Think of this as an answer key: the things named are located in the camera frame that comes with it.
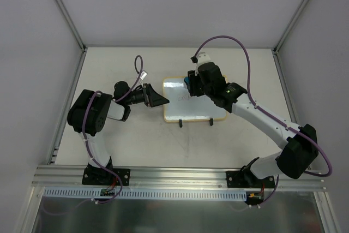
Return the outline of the blue whiteboard eraser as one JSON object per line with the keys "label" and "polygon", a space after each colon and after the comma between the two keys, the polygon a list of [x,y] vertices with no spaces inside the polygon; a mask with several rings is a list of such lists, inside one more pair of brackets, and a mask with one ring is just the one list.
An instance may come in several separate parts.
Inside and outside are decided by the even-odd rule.
{"label": "blue whiteboard eraser", "polygon": [[187,87],[189,87],[189,78],[188,77],[184,78],[184,83],[186,84]]}

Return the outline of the yellow framed whiteboard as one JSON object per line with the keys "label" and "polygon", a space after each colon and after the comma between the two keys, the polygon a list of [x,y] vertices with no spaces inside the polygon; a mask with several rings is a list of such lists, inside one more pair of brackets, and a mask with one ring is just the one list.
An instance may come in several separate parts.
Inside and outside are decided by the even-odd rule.
{"label": "yellow framed whiteboard", "polygon": [[166,122],[224,120],[227,111],[217,107],[207,96],[192,97],[184,76],[163,79],[163,96],[170,102],[164,105]]}

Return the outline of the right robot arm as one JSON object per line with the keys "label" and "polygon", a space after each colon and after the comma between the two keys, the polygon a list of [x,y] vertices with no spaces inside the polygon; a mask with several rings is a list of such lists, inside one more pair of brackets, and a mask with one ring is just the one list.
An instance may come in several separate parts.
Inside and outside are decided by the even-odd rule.
{"label": "right robot arm", "polygon": [[188,71],[184,82],[192,97],[206,95],[217,107],[245,119],[265,133],[281,149],[243,166],[232,179],[240,186],[256,187],[263,179],[279,174],[298,179],[318,156],[318,150],[312,144],[317,140],[314,127],[272,119],[270,112],[259,110],[257,104],[251,102],[244,87],[226,82],[220,68],[213,62]]}

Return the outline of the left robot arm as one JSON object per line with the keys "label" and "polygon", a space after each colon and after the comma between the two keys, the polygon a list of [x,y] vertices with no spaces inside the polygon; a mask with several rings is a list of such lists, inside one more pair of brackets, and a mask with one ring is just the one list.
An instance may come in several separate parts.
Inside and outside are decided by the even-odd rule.
{"label": "left robot arm", "polygon": [[131,105],[143,103],[147,107],[158,107],[170,101],[157,93],[151,84],[145,83],[131,89],[127,82],[119,81],[113,95],[84,89],[68,112],[67,123],[81,137],[87,154],[88,164],[84,169],[84,185],[120,185],[127,172],[113,168],[102,130],[107,119],[125,122]]}

